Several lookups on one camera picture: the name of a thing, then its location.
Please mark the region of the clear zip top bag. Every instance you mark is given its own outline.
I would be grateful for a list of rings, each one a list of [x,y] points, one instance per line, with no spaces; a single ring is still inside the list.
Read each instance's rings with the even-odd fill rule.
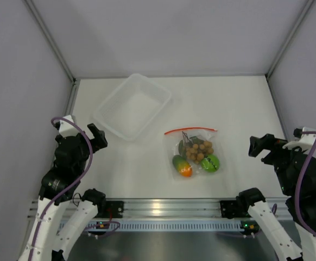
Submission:
[[[176,181],[214,176],[221,172],[222,147],[217,130],[185,127],[164,133],[167,166]]]

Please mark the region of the fake longan fruit bunch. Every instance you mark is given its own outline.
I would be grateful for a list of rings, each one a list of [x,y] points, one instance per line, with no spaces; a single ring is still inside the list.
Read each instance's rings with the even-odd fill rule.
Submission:
[[[188,139],[180,140],[178,152],[186,160],[199,164],[207,155],[214,153],[213,143],[197,136],[192,136]]]

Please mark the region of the fake orange green mango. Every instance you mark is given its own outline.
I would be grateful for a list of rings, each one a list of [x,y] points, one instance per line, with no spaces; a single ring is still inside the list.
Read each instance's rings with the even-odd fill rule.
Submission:
[[[177,172],[183,177],[191,177],[193,175],[193,169],[189,162],[180,155],[175,155],[172,159],[172,163]]]

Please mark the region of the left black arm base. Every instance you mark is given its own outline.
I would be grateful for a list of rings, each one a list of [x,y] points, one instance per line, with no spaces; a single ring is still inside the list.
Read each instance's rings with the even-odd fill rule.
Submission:
[[[96,215],[100,219],[121,219],[124,213],[124,201],[109,200],[106,202],[102,212]]]

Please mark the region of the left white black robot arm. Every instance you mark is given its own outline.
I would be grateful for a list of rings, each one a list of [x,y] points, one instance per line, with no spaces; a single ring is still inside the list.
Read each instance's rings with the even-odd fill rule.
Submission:
[[[92,139],[69,120],[54,118],[52,124],[59,131],[55,159],[42,178],[33,228],[20,260],[66,260],[90,220],[103,216],[107,210],[106,195],[88,189],[66,226],[59,227],[94,153],[106,148],[108,142],[104,131],[92,123],[87,126]]]

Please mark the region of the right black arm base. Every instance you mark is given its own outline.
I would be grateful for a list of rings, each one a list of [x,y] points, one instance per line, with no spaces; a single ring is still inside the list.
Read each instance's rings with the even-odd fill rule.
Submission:
[[[223,218],[234,219],[245,218],[247,216],[236,200],[221,200],[219,203]]]

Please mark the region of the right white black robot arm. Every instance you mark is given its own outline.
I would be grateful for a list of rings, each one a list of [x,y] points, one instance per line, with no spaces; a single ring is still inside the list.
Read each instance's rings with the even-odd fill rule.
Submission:
[[[295,140],[278,139],[272,134],[250,137],[248,155],[274,167],[287,209],[299,233],[297,245],[258,188],[244,190],[236,197],[238,211],[250,216],[269,240],[278,260],[316,260],[316,130],[295,129]]]

